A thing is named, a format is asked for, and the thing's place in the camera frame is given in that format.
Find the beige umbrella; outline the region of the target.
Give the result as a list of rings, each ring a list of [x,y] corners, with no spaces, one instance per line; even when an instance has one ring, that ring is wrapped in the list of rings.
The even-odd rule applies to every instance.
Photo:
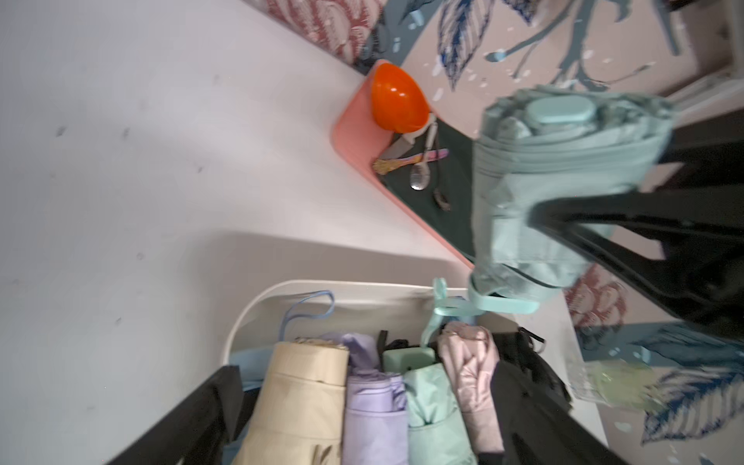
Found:
[[[339,464],[349,350],[321,339],[274,345],[236,464]]]

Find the mint green umbrella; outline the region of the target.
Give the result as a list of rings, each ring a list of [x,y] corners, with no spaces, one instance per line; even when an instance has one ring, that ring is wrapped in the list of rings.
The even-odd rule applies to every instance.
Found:
[[[674,126],[667,99],[540,85],[482,115],[473,145],[474,267],[463,298],[434,285],[437,316],[529,315],[571,287],[589,261],[528,224],[539,203],[636,191]]]
[[[461,410],[441,362],[430,348],[383,352],[385,370],[402,376],[411,464],[476,464]]]

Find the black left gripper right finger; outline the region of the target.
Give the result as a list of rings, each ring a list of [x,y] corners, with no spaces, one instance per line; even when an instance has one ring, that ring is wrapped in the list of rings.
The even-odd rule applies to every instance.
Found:
[[[489,464],[623,464],[543,387],[500,362],[491,394],[504,444]]]

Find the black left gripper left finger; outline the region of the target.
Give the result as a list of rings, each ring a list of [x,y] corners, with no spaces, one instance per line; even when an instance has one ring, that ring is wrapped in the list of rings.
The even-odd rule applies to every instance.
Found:
[[[214,372],[112,464],[220,464],[238,435],[243,390],[239,370]]]

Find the pink umbrella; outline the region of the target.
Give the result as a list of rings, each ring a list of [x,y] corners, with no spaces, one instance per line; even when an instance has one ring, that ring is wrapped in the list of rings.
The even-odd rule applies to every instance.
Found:
[[[437,344],[474,453],[501,453],[504,442],[491,394],[500,357],[491,333],[479,325],[449,322]]]

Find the black umbrella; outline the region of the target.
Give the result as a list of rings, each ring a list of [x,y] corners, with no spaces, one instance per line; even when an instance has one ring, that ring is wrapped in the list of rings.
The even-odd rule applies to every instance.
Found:
[[[550,397],[565,411],[573,409],[573,399],[565,383],[542,358],[546,341],[525,329],[518,327],[516,332],[493,332],[492,338],[502,362],[516,366],[534,384],[542,387]]]

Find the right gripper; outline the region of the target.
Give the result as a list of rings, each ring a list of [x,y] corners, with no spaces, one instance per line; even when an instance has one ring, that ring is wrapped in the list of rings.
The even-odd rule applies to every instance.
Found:
[[[529,226],[708,333],[743,337],[743,112],[679,128],[650,193],[557,199]]]

